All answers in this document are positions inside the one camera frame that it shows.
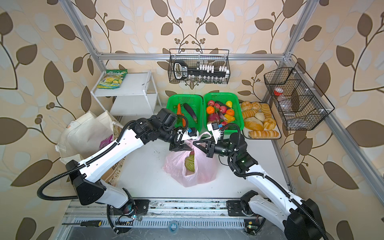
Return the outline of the green cabbage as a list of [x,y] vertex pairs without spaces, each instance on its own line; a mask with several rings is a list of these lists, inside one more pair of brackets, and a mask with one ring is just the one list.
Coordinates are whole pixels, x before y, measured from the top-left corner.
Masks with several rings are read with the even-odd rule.
[[185,167],[190,172],[195,172],[195,155],[189,155],[185,158]]

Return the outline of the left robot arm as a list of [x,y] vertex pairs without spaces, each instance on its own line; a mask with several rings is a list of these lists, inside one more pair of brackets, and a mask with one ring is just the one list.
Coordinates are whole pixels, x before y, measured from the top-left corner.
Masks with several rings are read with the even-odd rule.
[[[161,109],[157,115],[148,119],[140,118],[128,122],[117,139],[106,147],[80,162],[68,162],[67,171],[42,184],[37,191],[37,196],[47,201],[78,199],[83,206],[99,203],[116,209],[125,208],[129,204],[131,195],[124,189],[107,184],[102,180],[102,176],[128,154],[149,142],[162,140],[170,144],[170,151],[188,150],[189,147],[184,142],[196,140],[199,132],[188,125],[176,127],[178,119],[187,120],[171,110]],[[44,194],[46,187],[66,176],[70,177],[76,195],[52,197]]]

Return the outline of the green basket with vegetables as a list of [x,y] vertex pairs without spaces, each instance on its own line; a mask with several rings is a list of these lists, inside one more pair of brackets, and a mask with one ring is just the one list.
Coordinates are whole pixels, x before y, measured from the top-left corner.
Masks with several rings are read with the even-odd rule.
[[[185,110],[183,106],[184,103],[189,104],[192,107],[192,109],[195,111],[198,118],[197,124],[194,122],[190,114]],[[168,99],[167,109],[177,114],[178,104],[181,104],[182,114],[188,120],[189,128],[196,128],[200,132],[203,128],[203,112],[204,112],[203,98],[199,95],[186,95],[186,94],[173,95]]]

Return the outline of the cream canvas tote bag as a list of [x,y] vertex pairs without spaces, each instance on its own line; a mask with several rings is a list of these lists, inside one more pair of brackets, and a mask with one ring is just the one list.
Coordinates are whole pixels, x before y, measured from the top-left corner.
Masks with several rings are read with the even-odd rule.
[[55,149],[60,161],[67,164],[71,160],[80,162],[99,151],[100,142],[110,135],[118,137],[121,125],[108,111],[96,116],[87,112],[71,121],[59,138]]

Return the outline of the yellow-green snack packet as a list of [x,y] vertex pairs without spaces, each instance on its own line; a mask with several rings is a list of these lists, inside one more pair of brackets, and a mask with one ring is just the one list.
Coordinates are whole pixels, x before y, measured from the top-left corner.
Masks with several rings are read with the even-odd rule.
[[127,70],[106,70],[106,73],[97,84],[97,88],[108,90],[118,89],[127,74]]

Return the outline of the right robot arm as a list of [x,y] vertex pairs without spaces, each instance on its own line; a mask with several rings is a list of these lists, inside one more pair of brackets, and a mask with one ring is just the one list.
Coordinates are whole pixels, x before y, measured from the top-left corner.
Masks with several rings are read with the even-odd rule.
[[241,198],[244,215],[258,214],[279,227],[288,240],[326,240],[328,239],[318,205],[311,199],[303,200],[274,180],[247,151],[247,143],[240,130],[224,139],[228,126],[208,123],[212,134],[209,139],[194,141],[195,147],[208,158],[214,155],[227,157],[233,174],[248,180],[266,198],[255,191],[249,191]]

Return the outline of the magenta snack bag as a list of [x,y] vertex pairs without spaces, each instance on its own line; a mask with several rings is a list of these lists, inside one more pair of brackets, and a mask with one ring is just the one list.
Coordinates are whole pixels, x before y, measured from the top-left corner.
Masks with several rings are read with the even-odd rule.
[[106,139],[102,140],[100,142],[100,146],[99,146],[99,150],[103,149],[104,147],[106,147],[107,145],[109,145],[111,142],[113,142],[114,140],[114,137],[113,135],[110,135],[109,137],[107,137]]

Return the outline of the pink plastic grocery bag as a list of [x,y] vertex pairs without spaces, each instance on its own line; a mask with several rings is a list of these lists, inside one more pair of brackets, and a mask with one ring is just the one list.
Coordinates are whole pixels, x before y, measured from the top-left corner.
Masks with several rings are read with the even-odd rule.
[[208,158],[191,140],[187,140],[186,146],[191,149],[167,155],[163,170],[186,188],[215,180],[218,158]]

